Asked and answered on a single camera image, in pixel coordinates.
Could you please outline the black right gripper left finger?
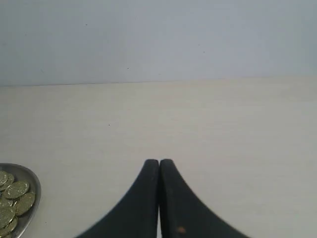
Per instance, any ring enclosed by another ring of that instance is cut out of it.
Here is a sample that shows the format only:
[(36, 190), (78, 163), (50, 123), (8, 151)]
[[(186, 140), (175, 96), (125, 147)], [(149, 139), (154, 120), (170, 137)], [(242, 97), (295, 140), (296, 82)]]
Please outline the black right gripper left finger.
[(80, 238), (155, 238), (158, 225), (159, 162), (147, 159), (122, 199)]

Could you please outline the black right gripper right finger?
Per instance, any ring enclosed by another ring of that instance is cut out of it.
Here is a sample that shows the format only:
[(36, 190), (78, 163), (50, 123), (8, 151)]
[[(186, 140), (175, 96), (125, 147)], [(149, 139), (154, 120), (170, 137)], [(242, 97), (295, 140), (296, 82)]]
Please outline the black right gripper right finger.
[(163, 238), (245, 238), (191, 190), (174, 162), (160, 162), (160, 226)]

